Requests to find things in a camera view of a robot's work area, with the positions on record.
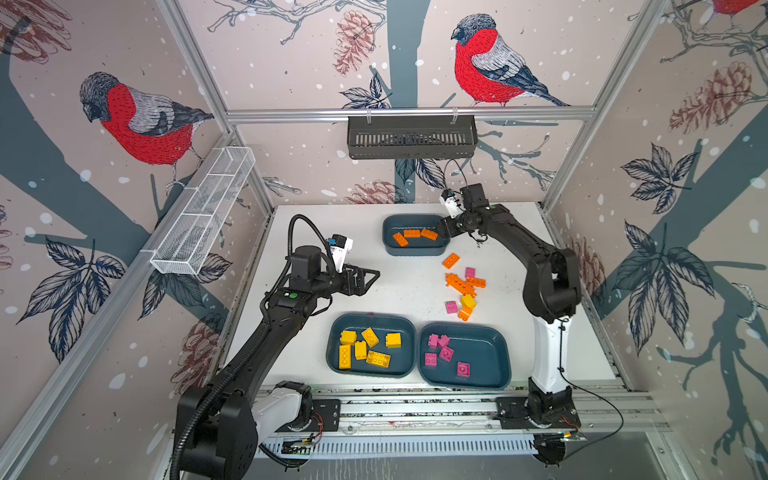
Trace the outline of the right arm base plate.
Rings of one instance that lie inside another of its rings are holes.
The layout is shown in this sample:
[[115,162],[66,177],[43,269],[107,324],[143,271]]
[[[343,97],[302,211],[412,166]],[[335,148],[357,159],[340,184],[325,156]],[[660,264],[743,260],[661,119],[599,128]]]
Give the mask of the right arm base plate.
[[572,402],[549,402],[525,396],[495,399],[495,420],[503,430],[579,429],[582,424]]

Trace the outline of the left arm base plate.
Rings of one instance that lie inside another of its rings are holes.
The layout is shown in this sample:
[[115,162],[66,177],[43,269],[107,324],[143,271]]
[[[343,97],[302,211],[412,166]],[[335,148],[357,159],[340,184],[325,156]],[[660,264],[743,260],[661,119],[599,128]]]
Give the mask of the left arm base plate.
[[308,421],[291,426],[282,425],[277,433],[306,435],[308,433],[337,432],[339,429],[341,402],[339,399],[314,399]]

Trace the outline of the yellow small lego brick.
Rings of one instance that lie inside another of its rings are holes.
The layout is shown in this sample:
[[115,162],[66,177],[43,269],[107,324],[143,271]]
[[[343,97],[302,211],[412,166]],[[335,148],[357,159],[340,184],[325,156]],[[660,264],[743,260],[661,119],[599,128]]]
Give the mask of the yellow small lego brick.
[[471,310],[474,310],[476,308],[476,301],[474,297],[470,294],[463,295],[461,298],[461,303],[464,308],[468,308]]

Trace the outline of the yellow long lego brick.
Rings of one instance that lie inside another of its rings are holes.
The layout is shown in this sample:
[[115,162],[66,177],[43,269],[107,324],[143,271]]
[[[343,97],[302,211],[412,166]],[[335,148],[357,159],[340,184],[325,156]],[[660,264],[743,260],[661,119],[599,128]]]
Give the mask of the yellow long lego brick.
[[352,367],[353,360],[353,346],[350,344],[342,344],[338,349],[338,368],[340,370],[349,370]]
[[370,350],[366,356],[365,361],[369,365],[387,369],[390,366],[391,356]]

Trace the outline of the yellow square lego brick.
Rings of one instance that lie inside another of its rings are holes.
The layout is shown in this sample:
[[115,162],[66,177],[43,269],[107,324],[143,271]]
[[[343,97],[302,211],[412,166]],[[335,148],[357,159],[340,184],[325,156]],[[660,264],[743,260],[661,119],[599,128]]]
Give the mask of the yellow square lego brick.
[[397,349],[402,347],[402,336],[400,333],[388,333],[385,338],[385,346],[388,349]]

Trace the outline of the yellow tall lego brick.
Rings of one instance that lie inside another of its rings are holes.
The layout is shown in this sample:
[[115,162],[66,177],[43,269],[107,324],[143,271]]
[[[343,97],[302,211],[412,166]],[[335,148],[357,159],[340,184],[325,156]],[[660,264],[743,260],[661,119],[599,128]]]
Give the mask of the yellow tall lego brick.
[[366,341],[354,343],[354,358],[357,361],[365,361],[368,356],[368,345]]

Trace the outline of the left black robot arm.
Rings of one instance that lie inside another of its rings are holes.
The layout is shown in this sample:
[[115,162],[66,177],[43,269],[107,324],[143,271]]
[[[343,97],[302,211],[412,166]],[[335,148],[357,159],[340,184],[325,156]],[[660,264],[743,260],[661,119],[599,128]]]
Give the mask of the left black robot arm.
[[309,385],[282,381],[261,401],[254,396],[289,342],[307,321],[321,314],[319,300],[336,294],[363,296],[377,270],[346,263],[350,240],[336,235],[319,245],[287,246],[285,264],[259,303],[261,322],[235,357],[204,387],[180,397],[168,476],[188,472],[209,479],[241,479],[256,452],[285,470],[304,461],[286,459],[264,445],[284,426],[305,427],[313,419]]

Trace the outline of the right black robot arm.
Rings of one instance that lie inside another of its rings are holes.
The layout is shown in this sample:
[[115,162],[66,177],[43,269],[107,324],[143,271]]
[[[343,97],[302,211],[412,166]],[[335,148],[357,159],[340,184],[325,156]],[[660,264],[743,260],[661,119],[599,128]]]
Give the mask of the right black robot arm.
[[493,238],[526,268],[522,299],[535,320],[527,416],[539,427],[559,421],[575,410],[565,367],[570,322],[582,299],[577,255],[532,233],[505,206],[490,204],[480,184],[446,189],[440,203],[448,212],[438,226],[441,234]]

